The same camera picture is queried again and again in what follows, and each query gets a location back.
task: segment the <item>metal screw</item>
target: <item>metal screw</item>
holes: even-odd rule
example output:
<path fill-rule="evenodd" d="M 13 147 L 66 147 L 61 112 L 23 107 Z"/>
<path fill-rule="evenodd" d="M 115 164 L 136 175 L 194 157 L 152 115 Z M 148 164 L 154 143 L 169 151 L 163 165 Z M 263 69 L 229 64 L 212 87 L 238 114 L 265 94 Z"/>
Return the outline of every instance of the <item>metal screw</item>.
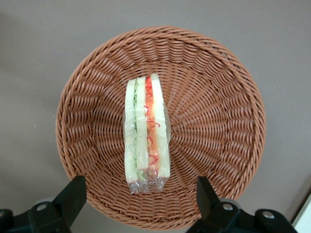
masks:
<path fill-rule="evenodd" d="M 232 205 L 230 205 L 229 203 L 223 204 L 223 208 L 224 208 L 225 210 L 229 210 L 229 211 L 233 210 Z"/>
<path fill-rule="evenodd" d="M 262 215 L 264 215 L 268 219 L 274 219 L 274 215 L 269 211 L 262 212 Z"/>
<path fill-rule="evenodd" d="M 42 204 L 37 207 L 37 211 L 44 210 L 47 207 L 47 204 Z"/>

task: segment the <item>wicker basket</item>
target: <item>wicker basket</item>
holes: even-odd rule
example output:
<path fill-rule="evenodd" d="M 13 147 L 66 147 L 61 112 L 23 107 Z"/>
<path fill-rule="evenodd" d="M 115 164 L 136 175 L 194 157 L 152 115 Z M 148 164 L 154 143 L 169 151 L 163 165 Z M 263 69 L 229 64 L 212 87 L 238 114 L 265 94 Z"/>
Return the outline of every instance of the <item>wicker basket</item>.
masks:
<path fill-rule="evenodd" d="M 124 174 L 122 114 L 129 79 L 160 75 L 171 120 L 172 174 L 164 191 L 131 195 Z M 180 28 L 143 28 L 97 47 L 67 82 L 56 137 L 67 175 L 85 175 L 87 200 L 119 222 L 153 230 L 200 217 L 197 176 L 236 199 L 253 178 L 265 140 L 259 91 L 217 41 Z"/>

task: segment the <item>plastic-wrapped sandwich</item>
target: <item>plastic-wrapped sandwich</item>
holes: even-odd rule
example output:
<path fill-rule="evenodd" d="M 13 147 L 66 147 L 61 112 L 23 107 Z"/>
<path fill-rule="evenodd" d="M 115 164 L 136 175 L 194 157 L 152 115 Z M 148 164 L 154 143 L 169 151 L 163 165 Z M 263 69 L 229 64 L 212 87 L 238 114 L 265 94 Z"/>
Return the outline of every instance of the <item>plastic-wrapped sandwich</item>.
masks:
<path fill-rule="evenodd" d="M 157 74 L 128 82 L 123 134 L 125 175 L 131 192 L 161 191 L 171 170 L 171 129 Z"/>

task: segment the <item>gray surface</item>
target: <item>gray surface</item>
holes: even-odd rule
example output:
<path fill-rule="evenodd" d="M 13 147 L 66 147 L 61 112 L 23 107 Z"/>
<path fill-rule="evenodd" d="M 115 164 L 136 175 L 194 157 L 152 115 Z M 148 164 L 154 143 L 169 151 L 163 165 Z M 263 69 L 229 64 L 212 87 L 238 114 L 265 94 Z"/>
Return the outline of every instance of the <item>gray surface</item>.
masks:
<path fill-rule="evenodd" d="M 239 203 L 251 214 L 271 208 L 291 218 L 311 186 L 310 22 L 309 0 L 1 1 L 0 207 L 21 213 L 68 183 L 55 115 L 82 59 L 122 32 L 174 25 L 215 38 L 249 69 L 265 103 L 267 136 L 261 165 Z M 143 232 L 89 204 L 72 229 Z"/>

